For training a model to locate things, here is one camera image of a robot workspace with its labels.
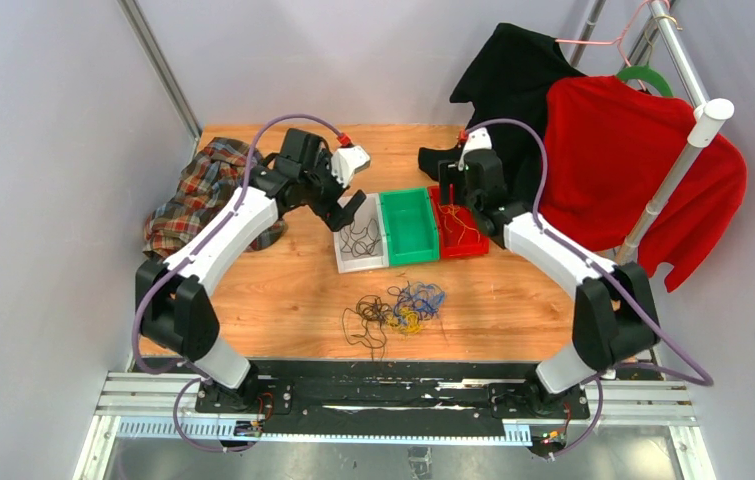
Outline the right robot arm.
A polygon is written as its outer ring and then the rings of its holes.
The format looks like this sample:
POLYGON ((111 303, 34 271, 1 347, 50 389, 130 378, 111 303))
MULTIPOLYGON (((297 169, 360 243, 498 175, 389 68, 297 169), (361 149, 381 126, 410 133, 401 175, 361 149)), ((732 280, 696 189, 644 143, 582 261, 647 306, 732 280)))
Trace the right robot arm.
POLYGON ((442 202, 470 210, 481 233, 530 261, 574 302, 570 342, 537 365, 524 390, 533 414, 552 415, 564 404, 564 392, 658 343, 658 318, 644 269, 586 250, 528 202, 513 198, 493 150, 442 161, 437 171, 442 202))

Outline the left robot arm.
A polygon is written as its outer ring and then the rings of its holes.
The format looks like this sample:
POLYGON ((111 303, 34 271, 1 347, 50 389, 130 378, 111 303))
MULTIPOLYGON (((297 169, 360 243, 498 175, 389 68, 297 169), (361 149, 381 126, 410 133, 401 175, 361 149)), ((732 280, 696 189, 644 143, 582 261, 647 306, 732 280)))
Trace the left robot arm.
POLYGON ((307 207, 333 232, 353 222, 366 195, 343 195, 371 158, 345 136, 339 142, 330 150, 321 136, 289 129, 271 162, 246 169, 245 184, 198 236, 136 272, 134 337, 177 354, 222 387, 221 400, 236 413, 251 411, 260 389, 248 379, 251 362, 223 338, 211 296, 248 246, 288 212, 307 207))

